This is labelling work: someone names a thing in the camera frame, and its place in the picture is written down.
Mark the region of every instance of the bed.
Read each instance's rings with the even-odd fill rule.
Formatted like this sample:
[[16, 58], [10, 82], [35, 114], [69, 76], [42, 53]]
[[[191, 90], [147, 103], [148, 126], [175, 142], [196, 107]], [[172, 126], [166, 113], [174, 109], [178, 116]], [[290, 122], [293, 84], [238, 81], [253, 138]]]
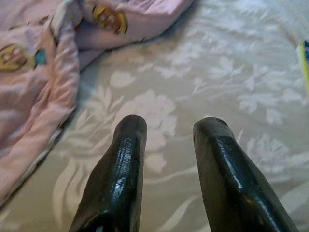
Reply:
[[192, 129], [215, 116], [309, 232], [309, 98], [295, 49], [308, 4], [196, 0], [161, 36], [105, 52], [81, 73], [77, 110], [0, 211], [2, 232], [65, 232], [128, 114], [148, 124], [141, 232], [210, 232]]

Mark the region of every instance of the white leaf pattern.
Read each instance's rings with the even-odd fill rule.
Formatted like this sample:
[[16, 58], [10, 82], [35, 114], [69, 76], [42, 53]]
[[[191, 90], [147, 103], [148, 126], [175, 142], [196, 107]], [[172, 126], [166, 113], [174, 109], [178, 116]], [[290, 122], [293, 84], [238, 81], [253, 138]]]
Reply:
[[184, 216], [185, 211], [187, 210], [189, 204], [194, 201], [197, 198], [197, 196], [192, 196], [188, 198], [186, 201], [184, 201], [178, 209], [173, 213], [173, 215], [163, 224], [156, 232], [165, 232], [165, 231], [171, 231], [181, 220], [181, 218]]
[[309, 38], [305, 1], [195, 1], [162, 36], [96, 59], [81, 73], [76, 114], [10, 214], [0, 214], [0, 230], [67, 231], [115, 126], [138, 114], [148, 126], [141, 232], [210, 231], [205, 212], [191, 210], [201, 194], [192, 128], [205, 116], [229, 124], [300, 232], [309, 231], [309, 98], [294, 51]]

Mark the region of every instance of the bedspread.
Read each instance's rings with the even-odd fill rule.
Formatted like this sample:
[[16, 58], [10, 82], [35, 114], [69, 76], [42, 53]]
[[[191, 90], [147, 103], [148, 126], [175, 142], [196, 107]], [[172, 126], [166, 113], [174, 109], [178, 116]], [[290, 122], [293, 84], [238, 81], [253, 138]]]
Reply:
[[0, 207], [75, 108], [79, 71], [165, 31], [192, 0], [13, 0], [0, 9]]
[[148, 124], [141, 232], [210, 232], [192, 136], [206, 116], [228, 123], [309, 232], [309, 98], [295, 54], [309, 34], [289, 18], [309, 19], [281, 2], [197, 0], [160, 37], [96, 59], [60, 140], [0, 212], [1, 231], [67, 231], [115, 126], [138, 114]]

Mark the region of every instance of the white fabric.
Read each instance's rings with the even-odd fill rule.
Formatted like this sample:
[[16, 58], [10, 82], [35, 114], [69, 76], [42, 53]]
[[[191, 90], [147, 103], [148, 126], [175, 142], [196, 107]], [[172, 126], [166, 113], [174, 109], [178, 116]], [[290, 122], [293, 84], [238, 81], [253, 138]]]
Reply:
[[197, 0], [160, 38], [93, 62], [82, 73], [78, 111], [1, 211], [1, 231], [67, 231], [114, 126], [136, 113], [148, 124], [141, 232], [210, 232], [192, 138], [193, 124], [205, 116], [229, 124], [308, 232], [309, 99], [295, 54], [305, 35], [298, 38], [282, 20], [293, 16], [275, 7]]

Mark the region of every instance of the floral pattern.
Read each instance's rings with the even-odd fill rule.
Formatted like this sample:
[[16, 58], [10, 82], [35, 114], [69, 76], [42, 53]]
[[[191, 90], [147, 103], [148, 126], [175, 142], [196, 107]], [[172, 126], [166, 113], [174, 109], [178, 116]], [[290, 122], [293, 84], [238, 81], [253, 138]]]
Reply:
[[293, 31], [280, 19], [263, 0], [195, 1], [159, 38], [94, 61], [57, 145], [0, 212], [1, 231], [67, 231], [128, 114], [148, 125], [141, 232], [210, 232], [192, 138], [206, 116], [229, 124], [299, 230], [309, 231], [309, 101]]

